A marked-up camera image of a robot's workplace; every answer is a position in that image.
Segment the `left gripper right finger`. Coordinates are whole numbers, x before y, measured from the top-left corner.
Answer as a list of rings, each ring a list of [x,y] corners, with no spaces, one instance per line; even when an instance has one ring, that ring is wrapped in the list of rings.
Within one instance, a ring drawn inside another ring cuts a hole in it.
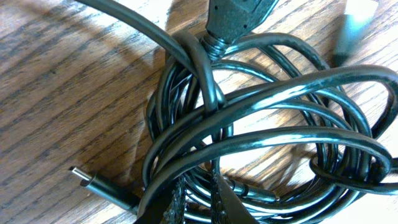
[[[215,224],[259,224],[219,174],[212,175],[211,212]]]

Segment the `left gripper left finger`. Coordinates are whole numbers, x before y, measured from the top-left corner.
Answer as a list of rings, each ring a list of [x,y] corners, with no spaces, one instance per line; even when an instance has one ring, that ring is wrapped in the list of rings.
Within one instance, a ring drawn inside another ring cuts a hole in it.
[[[160,196],[139,216],[134,224],[183,224],[186,182],[184,177],[174,180]]]

